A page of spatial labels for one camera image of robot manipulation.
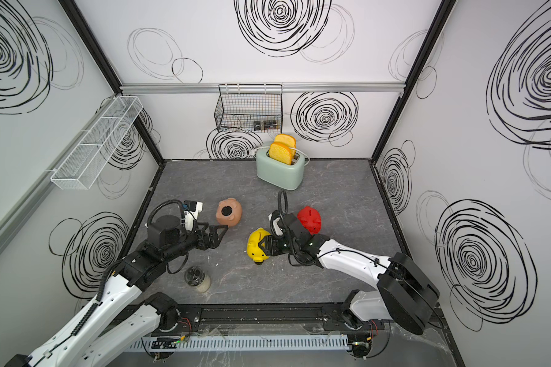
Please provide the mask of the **pink piggy bank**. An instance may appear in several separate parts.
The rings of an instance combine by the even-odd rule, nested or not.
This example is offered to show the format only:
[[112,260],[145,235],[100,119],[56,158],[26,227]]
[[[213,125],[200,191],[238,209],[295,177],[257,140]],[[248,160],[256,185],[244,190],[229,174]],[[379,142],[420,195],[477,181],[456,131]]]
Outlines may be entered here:
[[243,208],[238,200],[228,198],[220,201],[217,207],[216,219],[220,225],[236,226],[242,219]]

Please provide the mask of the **yellow piggy bank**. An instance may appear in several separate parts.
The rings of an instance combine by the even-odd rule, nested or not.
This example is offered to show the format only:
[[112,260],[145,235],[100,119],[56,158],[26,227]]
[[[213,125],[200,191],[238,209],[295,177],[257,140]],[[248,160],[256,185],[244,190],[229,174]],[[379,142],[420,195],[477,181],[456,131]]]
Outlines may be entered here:
[[265,252],[265,246],[260,243],[270,236],[271,234],[263,228],[259,228],[249,235],[246,253],[256,265],[263,264],[269,258]]

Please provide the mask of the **black plug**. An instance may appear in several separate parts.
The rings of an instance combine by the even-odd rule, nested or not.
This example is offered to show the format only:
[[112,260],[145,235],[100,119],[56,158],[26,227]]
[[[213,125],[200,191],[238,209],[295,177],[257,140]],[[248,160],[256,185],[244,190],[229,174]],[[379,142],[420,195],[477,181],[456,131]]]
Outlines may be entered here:
[[225,217],[229,217],[232,214],[233,210],[230,206],[224,206],[221,209],[221,214]]

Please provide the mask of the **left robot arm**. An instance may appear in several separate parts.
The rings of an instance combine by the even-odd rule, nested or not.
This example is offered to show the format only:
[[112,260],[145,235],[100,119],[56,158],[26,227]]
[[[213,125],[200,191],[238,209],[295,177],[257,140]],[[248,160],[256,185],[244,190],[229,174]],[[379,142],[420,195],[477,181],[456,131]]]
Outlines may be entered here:
[[168,263],[191,250],[216,249],[228,227],[166,215],[146,224],[147,237],[107,270],[96,295],[71,321],[30,355],[17,354],[9,366],[104,366],[132,343],[160,328],[173,331],[183,318],[178,304],[158,292],[110,331],[105,328],[168,270]]

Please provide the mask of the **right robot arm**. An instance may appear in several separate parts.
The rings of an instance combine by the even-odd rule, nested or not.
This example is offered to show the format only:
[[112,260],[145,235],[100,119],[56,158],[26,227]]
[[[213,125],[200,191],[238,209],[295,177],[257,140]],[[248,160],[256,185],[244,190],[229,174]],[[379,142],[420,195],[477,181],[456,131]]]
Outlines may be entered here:
[[347,298],[347,325],[389,320],[415,335],[423,334],[430,325],[440,293],[408,255],[373,255],[320,233],[312,235],[292,214],[274,211],[269,215],[269,225],[269,234],[258,244],[263,259],[288,254],[299,266],[341,272],[373,288],[354,291]]

